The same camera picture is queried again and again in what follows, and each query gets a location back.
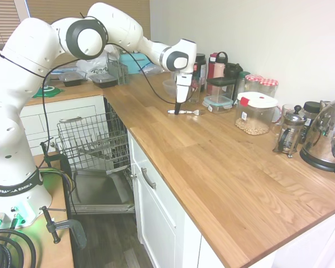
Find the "bowl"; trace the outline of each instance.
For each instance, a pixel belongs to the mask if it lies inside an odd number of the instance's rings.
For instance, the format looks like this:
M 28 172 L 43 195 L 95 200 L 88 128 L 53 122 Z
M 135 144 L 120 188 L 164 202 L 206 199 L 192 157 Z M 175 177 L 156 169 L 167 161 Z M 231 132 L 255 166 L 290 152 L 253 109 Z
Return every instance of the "bowl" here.
M 165 80 L 162 85 L 164 86 L 165 91 L 167 92 L 167 94 L 172 97 L 172 98 L 176 98 L 176 83 L 175 81 L 169 79 L 169 80 Z

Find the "floor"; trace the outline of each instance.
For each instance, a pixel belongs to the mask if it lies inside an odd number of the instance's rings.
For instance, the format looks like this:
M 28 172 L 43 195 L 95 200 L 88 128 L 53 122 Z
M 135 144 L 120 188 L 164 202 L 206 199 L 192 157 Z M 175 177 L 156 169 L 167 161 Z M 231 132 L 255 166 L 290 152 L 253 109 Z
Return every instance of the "floor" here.
M 77 254 L 76 268 L 152 268 L 137 237 L 133 214 L 73 216 L 87 237 L 87 247 Z

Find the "french press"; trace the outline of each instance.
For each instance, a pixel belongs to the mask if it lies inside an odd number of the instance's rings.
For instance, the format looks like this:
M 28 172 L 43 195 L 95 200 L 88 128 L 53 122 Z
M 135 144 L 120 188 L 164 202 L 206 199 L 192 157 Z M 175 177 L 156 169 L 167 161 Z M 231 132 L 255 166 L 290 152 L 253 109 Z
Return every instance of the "french press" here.
M 297 152 L 296 147 L 300 139 L 300 132 L 306 120 L 300 105 L 295 106 L 294 110 L 287 111 L 273 152 L 283 152 L 292 158 L 292 153 Z

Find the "red lid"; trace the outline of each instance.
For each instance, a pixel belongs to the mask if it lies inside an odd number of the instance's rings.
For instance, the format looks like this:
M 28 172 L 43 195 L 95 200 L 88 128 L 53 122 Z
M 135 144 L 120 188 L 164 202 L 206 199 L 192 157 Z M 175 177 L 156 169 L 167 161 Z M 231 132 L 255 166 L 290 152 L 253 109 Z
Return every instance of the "red lid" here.
M 273 79 L 263 79 L 260 83 L 261 85 L 278 85 L 278 81 L 277 80 L 273 80 Z
M 261 77 L 260 75 L 255 75 L 255 74 L 246 75 L 246 80 L 248 81 L 260 82 L 262 81 L 262 79 L 263 77 Z

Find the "dishwasher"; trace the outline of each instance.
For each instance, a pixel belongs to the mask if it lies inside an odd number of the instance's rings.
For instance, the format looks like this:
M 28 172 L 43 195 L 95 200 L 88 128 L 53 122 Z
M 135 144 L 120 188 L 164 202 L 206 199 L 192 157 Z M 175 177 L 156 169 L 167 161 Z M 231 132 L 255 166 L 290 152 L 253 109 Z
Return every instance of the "dishwasher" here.
M 68 157 L 77 214 L 134 213 L 127 129 L 108 104 L 107 113 L 61 120 L 56 144 Z

